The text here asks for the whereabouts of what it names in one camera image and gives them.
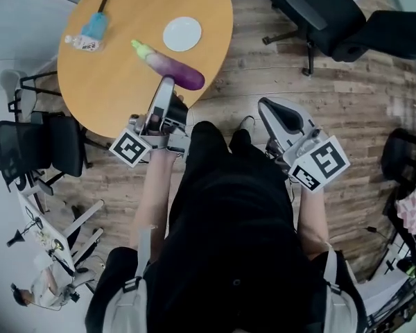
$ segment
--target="robotic arm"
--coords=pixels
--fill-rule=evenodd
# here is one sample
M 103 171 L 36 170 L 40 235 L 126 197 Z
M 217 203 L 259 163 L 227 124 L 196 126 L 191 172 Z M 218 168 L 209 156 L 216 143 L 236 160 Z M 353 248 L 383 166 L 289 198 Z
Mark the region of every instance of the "robotic arm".
M 281 98 L 262 98 L 259 114 L 270 135 L 267 151 L 287 175 L 316 192 L 331 182 L 349 161 L 336 137 L 328 137 L 300 105 Z
M 281 98 L 262 98 L 259 114 L 270 135 L 267 151 L 287 175 L 316 192 L 342 173 L 349 161 L 336 137 L 318 128 L 300 105 Z M 161 80 L 146 114 L 134 114 L 110 150 L 134 167 L 153 149 L 166 148 L 185 159 L 188 107 L 174 92 L 174 80 Z
M 134 167 L 153 149 L 166 148 L 185 159 L 190 138 L 185 133 L 188 107 L 177 97 L 174 80 L 160 81 L 146 114 L 134 114 L 110 148 L 117 157 Z

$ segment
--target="hardwood flooring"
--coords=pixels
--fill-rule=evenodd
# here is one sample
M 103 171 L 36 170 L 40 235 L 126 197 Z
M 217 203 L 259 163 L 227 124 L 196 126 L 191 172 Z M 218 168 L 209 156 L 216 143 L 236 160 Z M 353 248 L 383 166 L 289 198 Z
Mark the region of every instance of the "hardwood flooring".
M 416 134 L 416 62 L 369 51 L 357 62 L 341 63 L 317 53 L 315 73 L 309 79 L 300 73 L 307 64 L 302 41 L 290 39 L 269 46 L 261 41 L 265 35 L 294 30 L 294 25 L 272 10 L 269 0 L 232 1 L 231 46 L 212 86 L 189 112 L 189 132 L 195 123 L 209 120 L 228 141 L 242 118 L 251 114 L 257 119 L 252 140 L 263 149 L 268 135 L 257 112 L 257 101 L 262 96 L 273 96 L 303 105 L 329 135 L 338 137 L 352 164 L 326 188 L 327 219 L 332 244 L 343 250 L 358 280 L 364 280 L 386 247 L 384 238 L 364 228 L 370 225 L 385 236 L 392 234 L 392 226 L 382 215 L 386 198 L 395 186 L 381 175 L 383 145 L 396 127 Z M 392 0 L 360 0 L 358 5 L 367 16 L 374 10 L 395 8 Z M 45 83 L 58 88 L 53 78 Z M 64 109 L 61 98 L 40 99 L 37 106 L 41 109 Z M 102 227 L 105 232 L 95 253 L 106 260 L 111 249 L 128 244 L 146 166 L 129 169 L 114 156 L 94 148 L 87 148 L 87 154 L 94 167 L 84 169 L 81 178 L 64 177 L 55 186 L 55 193 L 68 205 L 89 207 L 99 198 L 105 201 L 105 207 L 84 226 L 78 242 L 90 237 L 94 228 Z M 184 164 L 178 160 L 170 202 L 183 171 Z M 294 185 L 293 193 L 297 216 L 298 185 Z M 73 218 L 66 209 L 47 216 L 60 228 Z M 92 257 L 85 265 L 101 273 L 100 262 Z

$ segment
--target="white plate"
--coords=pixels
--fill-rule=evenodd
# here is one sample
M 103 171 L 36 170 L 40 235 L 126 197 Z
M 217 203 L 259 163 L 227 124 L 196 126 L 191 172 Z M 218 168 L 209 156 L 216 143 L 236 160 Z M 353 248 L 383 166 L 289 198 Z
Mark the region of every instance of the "white plate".
M 202 36 L 202 27 L 192 17 L 178 17 L 164 29 L 164 43 L 172 51 L 183 52 L 193 48 Z

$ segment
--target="human forearm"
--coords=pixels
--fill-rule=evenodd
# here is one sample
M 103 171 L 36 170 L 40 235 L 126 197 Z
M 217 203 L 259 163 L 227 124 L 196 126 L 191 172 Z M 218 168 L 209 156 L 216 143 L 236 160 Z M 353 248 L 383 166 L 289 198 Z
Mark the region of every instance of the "human forearm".
M 143 194 L 131 225 L 131 248 L 137 248 L 139 244 L 140 229 L 154 227 L 151 233 L 151 261 L 158 258 L 164 242 L 174 159 L 175 156 L 166 150 L 151 153 Z
M 54 276 L 51 272 L 51 269 L 47 268 L 44 270 L 45 275 L 48 279 L 48 286 L 49 286 L 49 290 L 54 294 L 57 295 L 58 292 L 58 287 L 57 287 L 57 282 L 54 279 Z
M 323 189 L 312 194 L 302 188 L 297 233 L 302 249 L 310 259 L 328 250 L 329 231 Z

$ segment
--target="eggplant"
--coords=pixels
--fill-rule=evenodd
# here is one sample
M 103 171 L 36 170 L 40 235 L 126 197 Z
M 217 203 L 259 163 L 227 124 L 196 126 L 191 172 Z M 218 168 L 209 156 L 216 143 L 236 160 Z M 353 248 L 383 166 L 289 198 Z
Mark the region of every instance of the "eggplant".
M 205 85 L 205 77 L 194 68 L 157 52 L 138 40 L 132 40 L 131 45 L 151 69 L 161 76 L 170 76 L 176 85 L 187 90 L 199 90 Z

